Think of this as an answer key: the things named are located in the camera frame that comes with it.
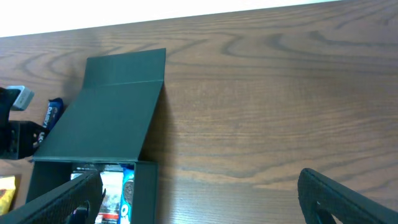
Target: wooden table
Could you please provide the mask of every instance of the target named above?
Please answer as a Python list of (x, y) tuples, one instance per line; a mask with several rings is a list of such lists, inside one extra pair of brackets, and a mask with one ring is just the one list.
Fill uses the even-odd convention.
[(2, 38), (0, 84), (33, 89), (12, 118), (41, 123), (48, 99), (76, 97), (87, 57), (163, 47), (165, 91), (144, 147), (160, 164), (160, 223), (303, 223), (304, 167), (398, 210), (397, 1)]

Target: yellow package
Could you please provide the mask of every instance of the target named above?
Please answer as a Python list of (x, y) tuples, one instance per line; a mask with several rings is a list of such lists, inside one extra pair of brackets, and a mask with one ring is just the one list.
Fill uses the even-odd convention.
[(0, 177), (0, 215), (8, 212), (15, 193), (15, 177)]

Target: white wall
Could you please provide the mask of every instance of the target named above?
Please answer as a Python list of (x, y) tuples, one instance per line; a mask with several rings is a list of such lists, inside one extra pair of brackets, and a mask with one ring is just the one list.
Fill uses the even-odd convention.
[(336, 0), (4, 0), (0, 37), (326, 1)]

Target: blue snack bag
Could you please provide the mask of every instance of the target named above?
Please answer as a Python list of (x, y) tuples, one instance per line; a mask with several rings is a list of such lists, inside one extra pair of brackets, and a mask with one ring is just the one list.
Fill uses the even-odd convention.
[[(54, 128), (55, 123), (60, 119), (63, 112), (63, 101), (61, 98), (56, 98), (54, 100), (49, 100), (49, 105), (47, 107), (47, 113), (44, 118), (43, 127), (51, 131)], [(38, 142), (42, 142), (45, 138), (45, 133), (39, 134)]]
[(123, 167), (123, 189), (120, 199), (118, 224), (130, 224), (132, 195), (134, 193), (134, 170)]

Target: open box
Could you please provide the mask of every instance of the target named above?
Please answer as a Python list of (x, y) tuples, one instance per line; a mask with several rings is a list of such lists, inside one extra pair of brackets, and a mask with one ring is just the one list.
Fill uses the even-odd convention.
[(139, 161), (164, 82), (165, 49), (93, 57), (83, 88), (39, 150), (27, 202), (68, 182), (73, 163), (134, 166), (132, 223), (154, 223), (157, 164)]

